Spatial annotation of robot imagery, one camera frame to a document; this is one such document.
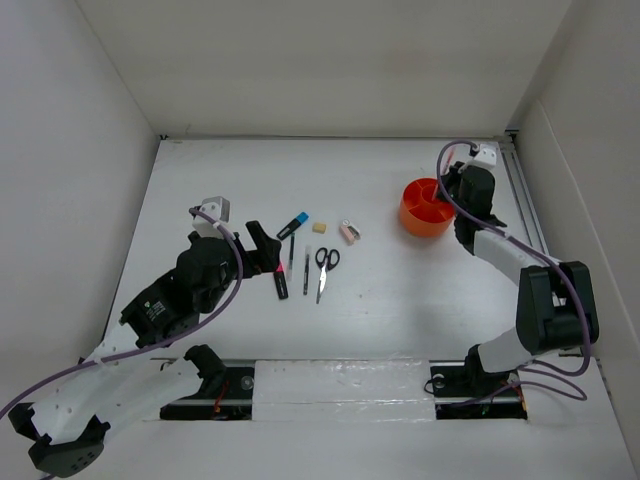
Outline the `black gel pen clear cap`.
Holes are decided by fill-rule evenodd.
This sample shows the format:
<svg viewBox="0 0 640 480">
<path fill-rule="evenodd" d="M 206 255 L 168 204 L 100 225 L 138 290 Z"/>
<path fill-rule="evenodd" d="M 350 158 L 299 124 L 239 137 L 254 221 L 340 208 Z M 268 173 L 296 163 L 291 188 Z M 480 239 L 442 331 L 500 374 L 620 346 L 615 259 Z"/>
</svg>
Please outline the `black gel pen clear cap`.
<svg viewBox="0 0 640 480">
<path fill-rule="evenodd" d="M 309 291 L 309 273 L 310 273 L 310 261 L 311 261 L 311 245 L 305 247 L 304 256 L 304 270 L 303 270 L 303 295 L 308 295 Z"/>
</svg>

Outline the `green ended ink pen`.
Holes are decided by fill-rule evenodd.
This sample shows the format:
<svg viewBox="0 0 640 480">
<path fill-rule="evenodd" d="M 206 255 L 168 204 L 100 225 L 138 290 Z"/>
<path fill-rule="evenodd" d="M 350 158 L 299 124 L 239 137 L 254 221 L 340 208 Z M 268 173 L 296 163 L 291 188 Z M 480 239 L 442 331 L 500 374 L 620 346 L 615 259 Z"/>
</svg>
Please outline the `green ended ink pen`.
<svg viewBox="0 0 640 480">
<path fill-rule="evenodd" d="M 289 276 L 291 276 L 291 274 L 293 273 L 294 257 L 295 257 L 295 234 L 292 233 L 290 235 L 290 241 L 289 241 L 289 253 L 288 253 L 288 264 L 287 264 L 287 274 Z"/>
</svg>

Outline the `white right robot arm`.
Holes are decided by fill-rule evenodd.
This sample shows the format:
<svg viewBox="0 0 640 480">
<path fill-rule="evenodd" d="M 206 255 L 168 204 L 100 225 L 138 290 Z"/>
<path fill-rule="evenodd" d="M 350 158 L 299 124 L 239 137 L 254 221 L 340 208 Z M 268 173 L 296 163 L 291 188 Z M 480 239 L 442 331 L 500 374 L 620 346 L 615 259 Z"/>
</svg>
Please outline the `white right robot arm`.
<svg viewBox="0 0 640 480">
<path fill-rule="evenodd" d="M 515 326 L 469 349 L 462 369 L 465 387 L 486 393 L 497 384 L 498 373 L 530 364 L 567 377 L 585 373 L 599 336 L 588 267 L 554 260 L 506 232 L 492 213 L 490 170 L 457 162 L 439 178 L 439 186 L 438 197 L 456 211 L 458 242 L 518 287 Z"/>
</svg>

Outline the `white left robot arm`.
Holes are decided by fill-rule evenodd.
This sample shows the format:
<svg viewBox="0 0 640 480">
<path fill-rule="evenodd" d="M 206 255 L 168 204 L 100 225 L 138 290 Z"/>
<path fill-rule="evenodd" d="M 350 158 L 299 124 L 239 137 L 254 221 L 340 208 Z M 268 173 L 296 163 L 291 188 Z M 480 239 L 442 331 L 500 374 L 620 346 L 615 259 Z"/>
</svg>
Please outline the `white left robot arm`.
<svg viewBox="0 0 640 480">
<path fill-rule="evenodd" d="M 90 356 L 39 383 L 63 384 L 38 402 L 19 395 L 2 409 L 14 431 L 31 440 L 28 455 L 37 470 L 47 478 L 76 475 L 133 420 L 183 397 L 225 394 L 227 367 L 206 344 L 190 347 L 129 391 L 123 386 L 157 350 L 220 315 L 243 280 L 277 270 L 280 241 L 257 221 L 246 228 L 255 244 L 250 251 L 221 222 L 196 226 L 175 266 L 122 310 L 118 325 Z"/>
</svg>

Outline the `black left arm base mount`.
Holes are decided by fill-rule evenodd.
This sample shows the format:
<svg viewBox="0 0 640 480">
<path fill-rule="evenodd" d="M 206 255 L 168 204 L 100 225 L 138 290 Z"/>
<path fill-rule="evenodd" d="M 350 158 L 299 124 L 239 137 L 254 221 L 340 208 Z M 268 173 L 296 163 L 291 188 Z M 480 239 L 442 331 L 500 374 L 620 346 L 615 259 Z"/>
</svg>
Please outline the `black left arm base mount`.
<svg viewBox="0 0 640 480">
<path fill-rule="evenodd" d="M 256 362 L 223 361 L 209 346 L 196 345 L 184 358 L 195 364 L 199 389 L 160 409 L 165 421 L 249 421 L 252 419 Z"/>
</svg>

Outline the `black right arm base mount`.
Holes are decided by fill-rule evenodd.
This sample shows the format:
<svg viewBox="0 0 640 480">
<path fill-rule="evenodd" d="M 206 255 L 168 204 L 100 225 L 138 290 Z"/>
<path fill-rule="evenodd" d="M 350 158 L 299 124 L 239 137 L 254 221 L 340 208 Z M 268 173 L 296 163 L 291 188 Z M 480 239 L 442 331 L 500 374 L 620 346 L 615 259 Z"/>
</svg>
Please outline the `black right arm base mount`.
<svg viewBox="0 0 640 480">
<path fill-rule="evenodd" d="M 434 363 L 423 390 L 436 400 L 437 420 L 527 420 L 524 397 L 515 370 L 487 373 L 478 347 L 462 363 Z"/>
</svg>

